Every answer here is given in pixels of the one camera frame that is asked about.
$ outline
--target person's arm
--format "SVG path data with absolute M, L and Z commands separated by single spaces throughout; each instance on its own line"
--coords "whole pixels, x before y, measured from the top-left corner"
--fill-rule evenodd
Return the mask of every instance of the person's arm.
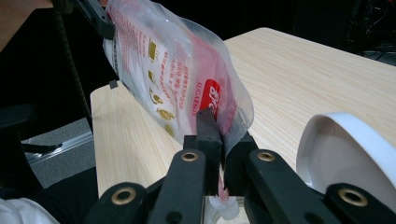
M 36 8 L 52 7 L 50 0 L 0 0 L 0 52 Z

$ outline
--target gray floor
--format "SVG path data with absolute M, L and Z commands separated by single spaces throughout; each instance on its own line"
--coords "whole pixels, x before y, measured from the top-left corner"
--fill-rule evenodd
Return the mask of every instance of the gray floor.
M 372 59 L 379 53 L 367 52 Z M 379 59 L 382 63 L 396 66 L 396 54 L 386 53 Z M 51 155 L 27 154 L 31 166 L 42 185 L 47 186 L 95 165 L 93 138 L 85 119 L 77 120 L 58 130 L 41 134 L 24 142 L 38 145 L 64 143 Z

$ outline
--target transparent plastic bag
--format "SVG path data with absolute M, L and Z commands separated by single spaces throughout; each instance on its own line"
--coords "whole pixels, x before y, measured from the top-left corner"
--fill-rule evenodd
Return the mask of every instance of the transparent plastic bag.
M 105 54 L 135 99 L 180 144 L 211 107 L 226 153 L 253 121 L 253 104 L 223 41 L 149 0 L 110 0 L 116 26 Z

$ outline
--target black cable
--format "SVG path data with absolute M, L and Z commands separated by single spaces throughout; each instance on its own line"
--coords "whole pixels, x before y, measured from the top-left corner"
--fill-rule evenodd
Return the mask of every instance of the black cable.
M 84 90 L 82 89 L 81 82 L 79 80 L 78 71 L 77 71 L 77 68 L 76 68 L 74 60 L 73 60 L 73 55 L 72 55 L 72 52 L 69 47 L 66 30 L 64 29 L 64 20 L 62 18 L 62 14 L 57 12 L 56 10 L 54 10 L 54 16 L 55 16 L 57 28 L 59 31 L 59 36 L 62 41 L 64 54 L 65 54 L 67 63 L 70 68 L 70 73 L 73 77 L 74 83 L 76 84 L 76 90 L 78 92 L 79 102 L 81 103 L 81 106 L 84 109 L 85 117 L 88 121 L 88 124 L 90 125 L 91 132 L 93 132 L 92 114 L 91 114 L 90 108 L 88 107 L 87 100 L 86 100 L 85 94 L 84 94 Z

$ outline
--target white sleeve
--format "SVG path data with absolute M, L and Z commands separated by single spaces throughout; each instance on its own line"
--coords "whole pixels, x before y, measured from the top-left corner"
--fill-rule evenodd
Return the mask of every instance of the white sleeve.
M 0 223 L 59 224 L 40 204 L 26 198 L 0 199 Z

